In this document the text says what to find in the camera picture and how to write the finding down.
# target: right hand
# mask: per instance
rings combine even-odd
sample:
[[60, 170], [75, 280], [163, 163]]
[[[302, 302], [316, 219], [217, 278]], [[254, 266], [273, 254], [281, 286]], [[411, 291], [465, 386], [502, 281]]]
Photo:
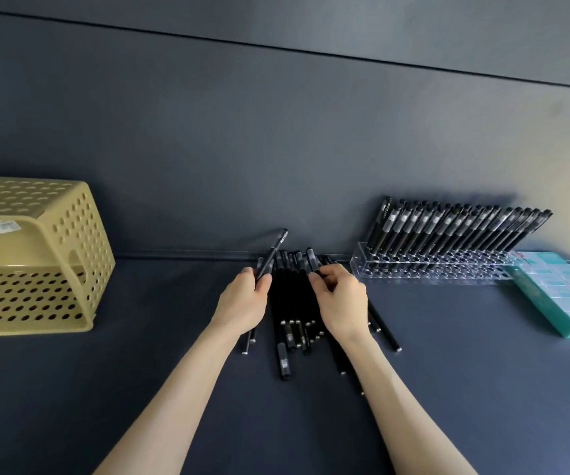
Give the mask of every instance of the right hand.
[[309, 273], [316, 293], [322, 321], [340, 344], [363, 335], [368, 330], [368, 297], [366, 286], [343, 265], [323, 265], [320, 272]]

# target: forearm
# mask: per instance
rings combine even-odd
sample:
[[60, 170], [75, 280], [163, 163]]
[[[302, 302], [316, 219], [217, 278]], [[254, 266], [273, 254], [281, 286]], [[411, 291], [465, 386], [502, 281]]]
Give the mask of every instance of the forearm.
[[343, 348], [398, 474], [476, 473], [408, 391], [370, 334], [344, 343]]
[[94, 475], [177, 475], [236, 341], [207, 328]]

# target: clear acrylic pen holder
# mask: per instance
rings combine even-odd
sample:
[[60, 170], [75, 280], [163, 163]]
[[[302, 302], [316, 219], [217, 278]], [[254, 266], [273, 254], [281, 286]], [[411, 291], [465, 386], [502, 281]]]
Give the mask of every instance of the clear acrylic pen holder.
[[351, 258], [352, 273], [359, 279], [510, 280], [502, 268], [516, 265], [509, 252], [450, 251], [445, 255], [371, 255], [366, 242], [359, 242]]

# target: dark gray tabletop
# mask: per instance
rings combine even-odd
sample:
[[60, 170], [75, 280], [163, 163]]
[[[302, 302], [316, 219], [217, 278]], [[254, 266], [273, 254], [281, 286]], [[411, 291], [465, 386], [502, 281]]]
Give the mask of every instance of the dark gray tabletop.
[[[89, 474], [243, 263], [120, 260], [88, 333], [0, 337], [0, 474]], [[570, 341], [513, 286], [369, 284], [395, 369], [481, 474], [570, 474]], [[227, 361], [184, 474], [391, 471], [324, 341], [277, 377], [271, 325]]]

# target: dark gray wall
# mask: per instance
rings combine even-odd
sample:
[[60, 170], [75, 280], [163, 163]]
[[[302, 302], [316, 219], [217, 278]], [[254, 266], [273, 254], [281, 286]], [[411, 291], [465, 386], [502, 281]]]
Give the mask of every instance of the dark gray wall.
[[570, 0], [0, 0], [0, 10], [570, 85]]
[[570, 258], [570, 88], [0, 16], [0, 175], [89, 181], [120, 251], [348, 253], [388, 193]]

